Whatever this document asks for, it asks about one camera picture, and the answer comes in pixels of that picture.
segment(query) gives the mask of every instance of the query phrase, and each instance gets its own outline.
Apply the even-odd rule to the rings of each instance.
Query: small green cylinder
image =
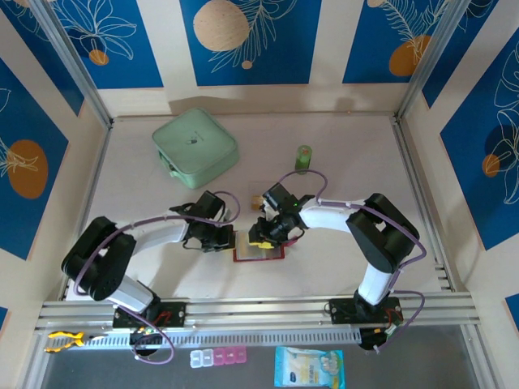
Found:
[[[295,169],[309,169],[311,160],[311,147],[303,144],[298,147],[298,153],[295,157]]]

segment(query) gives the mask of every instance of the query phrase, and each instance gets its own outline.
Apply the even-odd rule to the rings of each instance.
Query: gray floor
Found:
[[[459,327],[411,327],[380,355],[357,345],[342,349],[347,387],[466,389],[478,387]],[[135,361],[128,351],[68,350],[51,357],[43,388],[266,389],[273,387],[274,347],[247,348],[247,363],[192,369],[190,349],[168,365]]]

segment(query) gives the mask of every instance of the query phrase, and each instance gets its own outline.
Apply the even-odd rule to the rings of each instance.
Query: lid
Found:
[[[194,108],[153,133],[153,141],[177,171],[203,171],[236,149],[236,140],[204,109]]]

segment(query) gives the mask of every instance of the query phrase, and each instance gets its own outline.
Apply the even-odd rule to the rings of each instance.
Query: snack package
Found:
[[[274,385],[346,389],[342,351],[277,347]]]

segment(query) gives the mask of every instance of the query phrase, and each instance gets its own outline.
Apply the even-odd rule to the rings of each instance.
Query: mint green box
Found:
[[[191,189],[212,181],[239,159],[236,139],[205,109],[184,112],[152,137],[171,177]]]

